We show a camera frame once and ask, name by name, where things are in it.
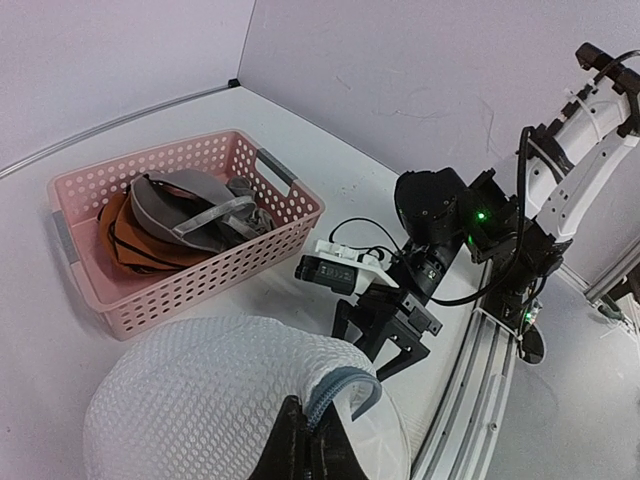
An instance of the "blue zipper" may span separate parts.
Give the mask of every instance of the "blue zipper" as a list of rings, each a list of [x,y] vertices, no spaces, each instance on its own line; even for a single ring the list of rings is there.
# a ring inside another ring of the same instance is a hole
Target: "blue zipper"
[[[355,411],[352,420],[355,421],[373,407],[382,397],[382,384],[376,377],[356,367],[340,367],[326,375],[311,392],[307,417],[309,431],[313,432],[324,412],[329,408],[334,398],[347,386],[355,382],[364,382],[371,386],[371,394]]]

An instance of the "metal frame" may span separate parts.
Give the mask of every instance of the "metal frame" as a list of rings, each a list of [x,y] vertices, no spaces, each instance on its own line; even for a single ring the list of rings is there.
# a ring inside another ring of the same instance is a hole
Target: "metal frame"
[[[65,138],[64,140],[54,143],[53,145],[43,148],[42,150],[38,150],[37,152],[29,155],[28,157],[25,157],[22,160],[19,160],[7,167],[0,169],[0,180],[2,180],[5,177],[8,177],[12,173],[17,172],[22,168],[25,168],[39,160],[42,160],[43,158],[53,155],[54,153],[57,153],[60,150],[64,150],[67,147],[75,145],[76,143],[79,143],[83,140],[91,138],[100,133],[106,132],[107,130],[111,130],[112,128],[119,127],[121,125],[124,125],[125,123],[133,122],[134,120],[138,120],[139,118],[146,117],[147,115],[151,115],[161,110],[166,110],[167,108],[175,107],[177,105],[181,105],[183,103],[187,103],[192,100],[198,100],[199,98],[207,97],[213,93],[221,92],[229,88],[230,87],[228,85],[225,85],[223,87],[215,87],[209,90],[204,90],[202,92],[185,95],[184,97],[179,97],[173,100],[169,100],[167,102],[160,103],[152,107],[138,110],[137,112],[130,113],[129,115],[124,115],[123,117],[110,120],[96,127],[77,133],[76,135],[73,135],[69,138]]]
[[[640,263],[640,236],[637,237],[622,254],[615,263],[607,268],[596,279],[593,284],[584,292],[585,297],[591,303],[598,301],[606,294],[611,287],[618,283],[622,277],[629,273]]]
[[[481,287],[490,278],[485,267]],[[473,309],[436,417],[412,468],[412,480],[482,479],[504,416],[515,364],[515,340]]]

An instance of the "basket hole pattern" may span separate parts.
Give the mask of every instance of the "basket hole pattern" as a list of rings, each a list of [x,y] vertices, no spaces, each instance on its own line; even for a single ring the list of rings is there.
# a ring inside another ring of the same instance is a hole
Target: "basket hole pattern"
[[[102,163],[63,177],[56,188],[70,223],[97,216],[115,193],[124,191],[139,174],[193,168],[213,174],[224,171],[233,135],[222,133],[174,143],[161,149]]]
[[[295,184],[287,197],[283,197],[264,176],[255,168],[255,147],[238,135],[231,144],[231,172],[251,180],[252,188],[257,192],[258,205],[267,210],[276,222],[282,226],[296,222],[318,210],[318,205]]]
[[[174,275],[161,287],[119,307],[116,328],[135,334],[275,265],[302,248],[312,226],[309,221],[283,228],[240,252],[218,255]]]

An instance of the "white wall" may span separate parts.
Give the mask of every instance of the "white wall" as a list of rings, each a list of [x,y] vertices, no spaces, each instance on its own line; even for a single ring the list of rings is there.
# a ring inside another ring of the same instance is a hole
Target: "white wall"
[[[583,42],[638,48],[639,22],[632,0],[258,0],[240,80],[395,170],[469,181],[563,105]],[[580,229],[567,260],[585,279],[640,233],[638,178],[640,152]]]
[[[0,168],[235,78],[253,0],[0,0]]]

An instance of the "white mesh bag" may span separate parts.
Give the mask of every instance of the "white mesh bag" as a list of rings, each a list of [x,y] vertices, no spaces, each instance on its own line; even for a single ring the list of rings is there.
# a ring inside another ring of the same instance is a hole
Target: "white mesh bag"
[[[297,396],[317,417],[326,409],[318,398],[327,398],[318,391],[340,372],[357,372],[342,375],[330,401],[360,467],[371,480],[408,479],[400,416],[367,357],[347,342],[261,317],[165,325],[127,352],[87,411],[87,476],[246,480],[285,397]]]

